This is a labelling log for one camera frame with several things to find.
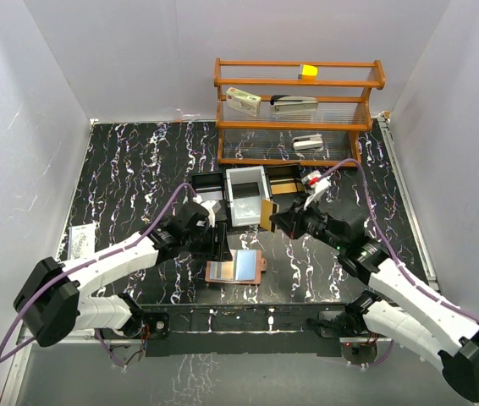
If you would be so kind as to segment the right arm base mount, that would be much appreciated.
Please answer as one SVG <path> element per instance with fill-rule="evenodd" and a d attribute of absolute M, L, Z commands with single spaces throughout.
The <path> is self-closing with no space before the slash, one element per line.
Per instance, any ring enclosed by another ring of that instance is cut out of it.
<path fill-rule="evenodd" d="M 380 365 L 394 349 L 394 343 L 390 341 L 388 347 L 379 353 L 378 341 L 381 336 L 369 331 L 361 321 L 345 311 L 321 311 L 317 317 L 308 318 L 306 325 L 321 338 L 337 339 L 347 365 L 361 368 Z"/>

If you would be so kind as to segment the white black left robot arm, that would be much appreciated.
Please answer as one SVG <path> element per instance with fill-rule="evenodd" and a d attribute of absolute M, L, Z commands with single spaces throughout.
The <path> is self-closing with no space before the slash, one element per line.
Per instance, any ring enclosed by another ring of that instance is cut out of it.
<path fill-rule="evenodd" d="M 42 347 L 71 332 L 112 329 L 138 335 L 144 312 L 128 294 L 97 297 L 95 292 L 131 273 L 150 269 L 188 253 L 201 261 L 229 261 L 227 224 L 219 221 L 218 200 L 191 201 L 157 225 L 97 251 L 87 259 L 39 261 L 14 300 L 20 315 Z"/>

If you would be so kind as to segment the gold card with stripe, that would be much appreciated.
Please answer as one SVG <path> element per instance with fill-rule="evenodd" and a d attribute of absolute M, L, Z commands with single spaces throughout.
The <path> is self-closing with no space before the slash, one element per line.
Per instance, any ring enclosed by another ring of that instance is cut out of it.
<path fill-rule="evenodd" d="M 273 223 L 271 217 L 273 214 L 276 214 L 278 210 L 278 203 L 275 203 L 269 199 L 263 199 L 261 205 L 260 227 L 273 233 L 276 226 Z"/>

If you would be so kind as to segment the pink leather card holder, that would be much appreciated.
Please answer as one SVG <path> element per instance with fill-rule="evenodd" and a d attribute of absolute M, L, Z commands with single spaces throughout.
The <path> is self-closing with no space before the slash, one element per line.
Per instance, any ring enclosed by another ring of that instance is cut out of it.
<path fill-rule="evenodd" d="M 208 261 L 207 283 L 258 285 L 267 269 L 267 260 L 261 250 L 231 250 L 232 260 Z"/>

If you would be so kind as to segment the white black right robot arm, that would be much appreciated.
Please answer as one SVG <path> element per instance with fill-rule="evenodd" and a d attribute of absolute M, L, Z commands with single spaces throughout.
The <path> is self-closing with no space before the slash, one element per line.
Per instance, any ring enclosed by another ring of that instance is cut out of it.
<path fill-rule="evenodd" d="M 319 172 L 301 183 L 304 193 L 270 220 L 290 239 L 308 234 L 337 250 L 341 267 L 366 285 L 340 316 L 345 329 L 392 339 L 428 361 L 462 398 L 479 403 L 479 318 L 410 273 L 386 240 L 366 232 L 360 213 L 321 211 L 329 182 Z"/>

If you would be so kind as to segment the black white organizer tray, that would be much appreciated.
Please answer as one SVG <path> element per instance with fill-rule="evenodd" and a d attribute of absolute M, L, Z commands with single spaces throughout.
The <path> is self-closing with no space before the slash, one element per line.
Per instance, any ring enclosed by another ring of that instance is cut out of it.
<path fill-rule="evenodd" d="M 202 190 L 222 190 L 222 200 L 207 200 L 216 222 L 226 222 L 228 228 L 260 227 L 263 199 L 279 204 L 279 210 L 287 209 L 303 192 L 288 195 L 273 195 L 270 182 L 293 178 L 301 181 L 301 166 L 285 164 L 277 166 L 251 166 L 228 168 L 210 173 L 196 173 L 190 183 L 197 193 Z"/>

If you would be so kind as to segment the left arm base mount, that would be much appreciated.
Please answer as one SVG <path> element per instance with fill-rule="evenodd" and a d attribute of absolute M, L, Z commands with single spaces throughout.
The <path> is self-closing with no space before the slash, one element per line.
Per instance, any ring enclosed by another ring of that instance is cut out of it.
<path fill-rule="evenodd" d="M 95 330 L 95 338 L 105 349 L 110 360 L 122 370 L 127 370 L 135 358 L 145 356 L 151 340 L 162 341 L 170 336 L 170 315 L 162 311 L 137 310 L 134 317 L 126 322 L 126 325 L 115 332 L 116 336 L 123 334 L 127 339 L 138 340 L 140 348 L 127 359 L 120 359 L 114 352 L 111 343 L 104 339 L 101 328 Z"/>

